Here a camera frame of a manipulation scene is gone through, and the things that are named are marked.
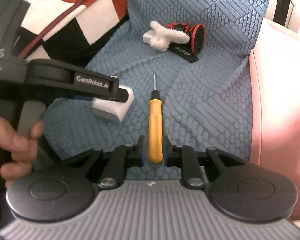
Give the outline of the person's left hand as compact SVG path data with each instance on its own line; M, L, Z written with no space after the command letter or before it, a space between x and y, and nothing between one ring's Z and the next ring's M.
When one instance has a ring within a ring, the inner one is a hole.
M0 168L5 187L32 172L32 163L37 158L38 139L43 135L43 123L38 121L26 139L13 129L11 124L0 117L0 148L11 153L12 161Z

